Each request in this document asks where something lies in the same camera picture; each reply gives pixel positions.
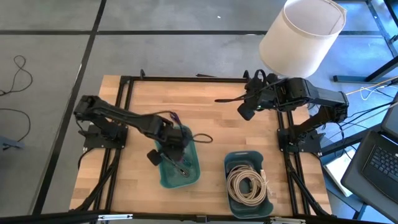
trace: white lamp shade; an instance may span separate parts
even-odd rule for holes
[[[260,57],[277,75],[315,73],[346,22],[346,10],[329,0],[288,0],[260,43]]]

